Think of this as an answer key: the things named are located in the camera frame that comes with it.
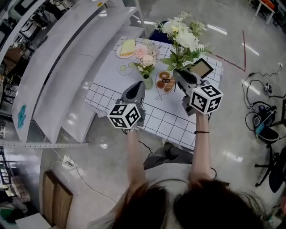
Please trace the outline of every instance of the blue sticker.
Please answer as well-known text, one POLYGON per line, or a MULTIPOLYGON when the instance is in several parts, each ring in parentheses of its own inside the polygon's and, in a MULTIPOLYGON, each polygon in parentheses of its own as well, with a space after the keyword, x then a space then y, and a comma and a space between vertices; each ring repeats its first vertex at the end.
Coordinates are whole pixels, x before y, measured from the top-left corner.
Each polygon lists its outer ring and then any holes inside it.
POLYGON ((23 105, 21 107, 20 112, 18 113, 18 128, 19 129, 21 129, 24 125, 24 120, 26 118, 25 109, 26 109, 26 105, 23 105))

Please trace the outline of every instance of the glass vase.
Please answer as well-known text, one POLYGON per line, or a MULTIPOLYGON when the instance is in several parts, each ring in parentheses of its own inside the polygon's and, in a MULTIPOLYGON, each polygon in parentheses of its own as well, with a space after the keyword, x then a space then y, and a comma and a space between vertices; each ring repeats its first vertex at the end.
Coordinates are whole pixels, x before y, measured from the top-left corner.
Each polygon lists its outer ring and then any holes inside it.
POLYGON ((145 87, 147 90, 150 90, 153 87, 153 79, 149 75, 143 76, 143 82, 145 83, 145 87))

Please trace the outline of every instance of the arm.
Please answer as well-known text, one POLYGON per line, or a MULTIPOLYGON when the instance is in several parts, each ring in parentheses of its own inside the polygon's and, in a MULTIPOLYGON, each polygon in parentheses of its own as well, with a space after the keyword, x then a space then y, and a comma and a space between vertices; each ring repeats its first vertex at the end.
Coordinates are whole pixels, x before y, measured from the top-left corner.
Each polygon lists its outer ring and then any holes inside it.
POLYGON ((127 132, 128 138, 128 166, 127 175, 129 180, 129 189, 133 194, 137 188, 146 182, 143 160, 140 154, 138 133, 135 131, 127 132))
MULTIPOLYGON (((196 112, 197 131, 209 131, 207 116, 196 112)), ((190 181, 210 178, 210 143, 208 133, 197 133, 190 181)))

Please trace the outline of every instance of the dark hair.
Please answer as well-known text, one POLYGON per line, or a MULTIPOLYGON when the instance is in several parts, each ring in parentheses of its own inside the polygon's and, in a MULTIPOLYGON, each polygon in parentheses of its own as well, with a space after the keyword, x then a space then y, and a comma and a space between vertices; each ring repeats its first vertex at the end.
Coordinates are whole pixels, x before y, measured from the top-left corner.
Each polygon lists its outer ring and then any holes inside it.
POLYGON ((112 229, 160 229, 165 223, 168 193, 162 187, 139 187, 130 197, 127 191, 123 207, 117 212, 112 229))
POLYGON ((176 198, 174 213, 184 229, 263 229, 265 211, 251 195, 238 194, 217 180, 200 180, 176 198))

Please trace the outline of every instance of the cake slice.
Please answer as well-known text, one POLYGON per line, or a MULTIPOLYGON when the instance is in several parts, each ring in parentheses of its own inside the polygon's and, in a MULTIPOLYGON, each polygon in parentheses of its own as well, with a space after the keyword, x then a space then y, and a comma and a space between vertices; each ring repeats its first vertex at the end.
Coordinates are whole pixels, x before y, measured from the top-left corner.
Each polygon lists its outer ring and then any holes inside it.
POLYGON ((120 55, 131 55, 135 50, 135 40, 127 40, 123 42, 120 55))

